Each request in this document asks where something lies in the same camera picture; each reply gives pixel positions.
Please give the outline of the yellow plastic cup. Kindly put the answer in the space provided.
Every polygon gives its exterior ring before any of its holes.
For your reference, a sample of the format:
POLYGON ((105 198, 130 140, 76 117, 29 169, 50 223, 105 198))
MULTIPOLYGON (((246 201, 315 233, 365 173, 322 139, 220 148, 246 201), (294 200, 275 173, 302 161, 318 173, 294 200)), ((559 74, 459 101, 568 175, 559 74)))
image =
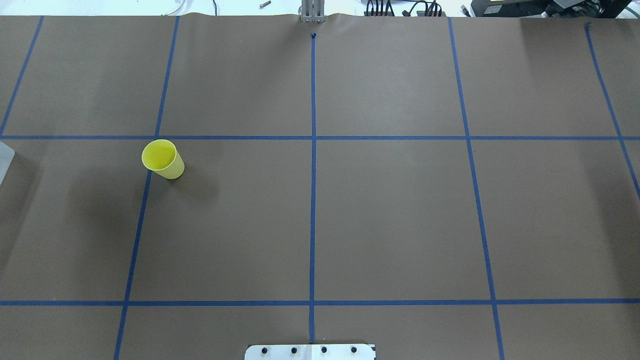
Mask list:
POLYGON ((176 146, 167 139, 148 143, 141 153, 143 166, 167 180, 175 180, 185 172, 185 162, 176 146))

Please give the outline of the clear plastic storage box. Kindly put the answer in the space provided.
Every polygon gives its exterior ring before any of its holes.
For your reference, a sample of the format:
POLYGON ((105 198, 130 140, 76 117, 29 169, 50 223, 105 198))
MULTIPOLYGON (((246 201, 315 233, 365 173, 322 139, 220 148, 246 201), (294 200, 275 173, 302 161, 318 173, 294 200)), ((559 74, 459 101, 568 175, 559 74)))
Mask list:
POLYGON ((15 150, 5 142, 0 142, 0 184, 3 183, 15 157, 15 150))

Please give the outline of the aluminium frame post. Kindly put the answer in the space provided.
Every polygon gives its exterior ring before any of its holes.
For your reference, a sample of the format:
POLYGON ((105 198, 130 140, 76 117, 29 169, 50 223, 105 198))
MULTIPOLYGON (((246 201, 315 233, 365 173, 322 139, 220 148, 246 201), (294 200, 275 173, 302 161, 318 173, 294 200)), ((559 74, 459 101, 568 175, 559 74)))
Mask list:
POLYGON ((302 23, 324 23, 326 21, 325 1, 302 0, 298 13, 302 23))

